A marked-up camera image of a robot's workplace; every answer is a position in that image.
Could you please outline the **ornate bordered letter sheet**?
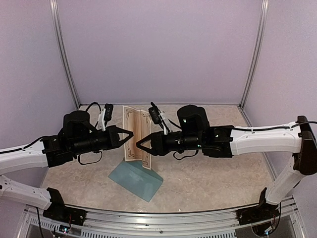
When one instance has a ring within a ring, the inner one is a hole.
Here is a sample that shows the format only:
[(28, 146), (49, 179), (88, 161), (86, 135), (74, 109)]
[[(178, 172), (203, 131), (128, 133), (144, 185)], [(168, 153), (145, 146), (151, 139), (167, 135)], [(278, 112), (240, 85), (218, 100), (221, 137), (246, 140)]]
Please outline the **ornate bordered letter sheet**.
[(124, 161), (141, 161), (144, 169), (151, 169), (151, 155), (139, 149), (136, 143), (151, 133), (152, 118), (144, 110), (123, 106), (123, 128), (133, 132), (133, 137), (124, 144)]

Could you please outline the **teal paper envelope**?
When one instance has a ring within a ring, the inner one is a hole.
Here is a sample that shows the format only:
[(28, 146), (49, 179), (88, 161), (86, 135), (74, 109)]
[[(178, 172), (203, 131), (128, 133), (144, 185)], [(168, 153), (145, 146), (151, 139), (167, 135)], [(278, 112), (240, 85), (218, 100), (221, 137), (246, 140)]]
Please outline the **teal paper envelope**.
[(146, 202), (151, 201), (163, 184), (163, 178), (155, 171), (143, 168), (140, 161), (122, 161), (108, 178)]

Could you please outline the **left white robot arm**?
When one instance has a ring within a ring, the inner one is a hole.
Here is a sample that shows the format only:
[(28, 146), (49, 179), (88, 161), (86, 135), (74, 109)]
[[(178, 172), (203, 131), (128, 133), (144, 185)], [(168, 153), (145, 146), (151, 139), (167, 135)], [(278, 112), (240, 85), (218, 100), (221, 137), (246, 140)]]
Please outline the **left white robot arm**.
[(111, 114), (101, 112), (101, 127), (90, 123), (90, 114), (73, 111), (63, 118), (57, 135), (42, 136), (30, 144), (0, 152), (0, 196), (19, 203), (50, 211), (58, 220), (69, 216), (69, 209), (57, 189), (31, 186), (8, 175), (24, 170), (49, 169), (64, 165), (90, 152), (102, 153), (121, 147), (133, 137), (133, 132), (108, 126)]

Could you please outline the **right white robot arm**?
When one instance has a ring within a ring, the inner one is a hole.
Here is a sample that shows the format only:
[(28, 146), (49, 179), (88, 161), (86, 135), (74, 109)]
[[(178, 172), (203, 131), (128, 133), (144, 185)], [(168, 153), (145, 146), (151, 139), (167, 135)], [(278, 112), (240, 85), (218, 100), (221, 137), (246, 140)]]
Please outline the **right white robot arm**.
[(253, 209), (258, 220), (264, 220), (281, 200), (305, 177), (317, 172), (317, 140), (311, 129), (313, 121), (305, 116), (286, 124), (260, 127), (233, 125), (211, 126), (203, 107), (186, 105), (177, 111), (179, 131), (155, 105), (149, 108), (154, 124), (162, 130), (153, 132), (136, 146), (153, 156), (194, 150), (211, 158), (264, 153), (288, 153), (291, 158), (274, 182), (263, 190), (259, 204)]

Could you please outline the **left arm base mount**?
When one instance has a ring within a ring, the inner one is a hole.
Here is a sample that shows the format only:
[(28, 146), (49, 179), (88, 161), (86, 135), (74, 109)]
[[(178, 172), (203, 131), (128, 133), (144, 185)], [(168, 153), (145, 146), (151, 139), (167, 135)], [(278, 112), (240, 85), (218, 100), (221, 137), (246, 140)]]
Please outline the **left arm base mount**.
[(86, 211), (66, 206), (60, 192), (54, 188), (47, 188), (50, 194), (50, 205), (43, 210), (43, 216), (52, 220), (68, 223), (69, 225), (83, 226)]

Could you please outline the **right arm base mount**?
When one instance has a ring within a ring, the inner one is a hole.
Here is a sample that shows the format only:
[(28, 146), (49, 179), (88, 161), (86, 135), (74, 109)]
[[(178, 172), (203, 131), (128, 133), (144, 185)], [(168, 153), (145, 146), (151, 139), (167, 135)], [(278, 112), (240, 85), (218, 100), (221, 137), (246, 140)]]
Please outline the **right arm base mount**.
[(278, 205), (271, 205), (266, 202), (266, 190), (267, 188), (264, 188), (261, 192), (259, 203), (256, 206), (242, 208), (236, 211), (239, 225), (256, 223), (272, 219), (274, 216), (278, 217), (280, 215)]

